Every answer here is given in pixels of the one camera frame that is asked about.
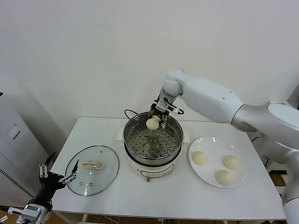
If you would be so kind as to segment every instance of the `black cable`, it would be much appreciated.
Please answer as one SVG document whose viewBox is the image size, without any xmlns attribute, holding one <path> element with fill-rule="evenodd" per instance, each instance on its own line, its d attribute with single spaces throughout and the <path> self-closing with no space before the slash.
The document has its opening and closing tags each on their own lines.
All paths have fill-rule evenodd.
<svg viewBox="0 0 299 224">
<path fill-rule="evenodd" d="M 260 136 L 255 137 L 253 140 L 251 140 L 251 142 L 253 142 L 255 139 L 258 139 Z"/>
<path fill-rule="evenodd" d="M 132 110 L 129 110 L 129 109 L 126 109 L 125 110 L 125 116 L 130 120 L 131 118 L 127 115 L 127 111 L 130 111 L 130 112 L 132 112 L 132 113 L 134 113 L 134 114 L 138 114 L 138 113 L 136 113 L 135 111 L 132 111 Z"/>
<path fill-rule="evenodd" d="M 268 162 L 269 162 L 269 158 L 268 158 L 267 161 L 266 161 L 265 167 L 267 166 Z"/>
</svg>

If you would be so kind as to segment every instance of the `vent grille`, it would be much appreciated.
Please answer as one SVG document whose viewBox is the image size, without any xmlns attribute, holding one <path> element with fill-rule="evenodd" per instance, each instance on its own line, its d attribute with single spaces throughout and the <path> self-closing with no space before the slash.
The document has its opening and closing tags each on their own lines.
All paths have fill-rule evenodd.
<svg viewBox="0 0 299 224">
<path fill-rule="evenodd" d="M 14 183 L 14 185 L 16 185 L 19 189 L 21 189 L 22 191 L 24 191 L 27 195 L 29 195 L 30 197 L 34 197 L 32 194 L 30 194 L 29 191 L 27 191 L 25 188 L 23 188 L 17 181 L 15 181 L 10 175 L 8 175 L 7 173 L 5 173 L 2 169 L 0 169 L 0 173 L 3 174 L 12 183 Z"/>
</svg>

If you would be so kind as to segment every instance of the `white wall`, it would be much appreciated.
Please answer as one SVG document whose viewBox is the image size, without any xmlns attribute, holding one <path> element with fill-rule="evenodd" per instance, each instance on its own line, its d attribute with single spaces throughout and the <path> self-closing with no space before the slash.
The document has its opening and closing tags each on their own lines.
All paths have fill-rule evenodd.
<svg viewBox="0 0 299 224">
<path fill-rule="evenodd" d="M 297 0 L 0 1 L 0 89 L 48 151 L 76 119 L 149 109 L 181 67 L 249 104 L 299 83 Z M 187 110 L 180 119 L 205 120 Z"/>
</svg>

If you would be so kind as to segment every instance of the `white table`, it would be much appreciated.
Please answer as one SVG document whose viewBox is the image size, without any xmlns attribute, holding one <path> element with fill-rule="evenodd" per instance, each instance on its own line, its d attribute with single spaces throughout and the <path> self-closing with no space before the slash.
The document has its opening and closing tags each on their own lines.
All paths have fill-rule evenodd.
<svg viewBox="0 0 299 224">
<path fill-rule="evenodd" d="M 68 187 L 58 190 L 53 210 L 68 213 L 130 217 L 210 220 L 285 219 L 281 198 L 248 136 L 226 124 L 180 121 L 190 142 L 217 136 L 232 142 L 244 156 L 247 176 L 234 188 L 212 186 L 192 170 L 183 147 L 172 174 L 149 183 L 135 174 L 123 143 L 117 141 L 127 119 L 80 118 L 62 148 L 52 172 L 64 175 L 70 159 L 92 145 L 111 147 L 119 156 L 120 170 L 109 188 L 94 196 L 79 196 Z"/>
</svg>

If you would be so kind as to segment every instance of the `power cord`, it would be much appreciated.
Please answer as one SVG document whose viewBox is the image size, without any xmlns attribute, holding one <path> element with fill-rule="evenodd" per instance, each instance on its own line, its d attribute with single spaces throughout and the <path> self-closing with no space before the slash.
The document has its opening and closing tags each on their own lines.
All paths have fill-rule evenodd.
<svg viewBox="0 0 299 224">
<path fill-rule="evenodd" d="M 251 142 L 253 142 L 255 139 L 258 139 L 260 136 L 255 137 L 253 140 L 251 140 Z"/>
<path fill-rule="evenodd" d="M 109 219 L 111 221 L 111 224 L 113 224 L 113 222 L 115 222 L 116 224 L 120 223 L 121 217 L 118 217 L 118 222 L 113 220 L 111 216 L 104 216 L 105 218 Z"/>
<path fill-rule="evenodd" d="M 138 114 L 138 113 L 136 113 L 135 111 L 126 109 L 126 110 L 125 110 L 125 116 L 126 116 L 129 120 L 130 120 L 131 118 L 127 115 L 127 112 L 128 112 L 128 111 L 130 111 L 130 112 L 132 112 L 132 113 L 134 113 L 134 114 L 136 114 L 136 115 Z"/>
<path fill-rule="evenodd" d="M 93 223 L 95 222 L 96 218 L 97 218 L 97 215 L 94 216 Z"/>
<path fill-rule="evenodd" d="M 255 137 L 253 140 L 251 140 L 251 143 L 252 143 L 254 140 L 258 139 L 259 137 L 260 137 L 260 136 Z M 267 167 L 268 162 L 269 162 L 269 158 L 268 158 L 268 157 L 265 157 L 265 158 L 262 160 L 262 162 L 263 162 L 263 165 L 264 165 L 265 167 Z"/>
</svg>

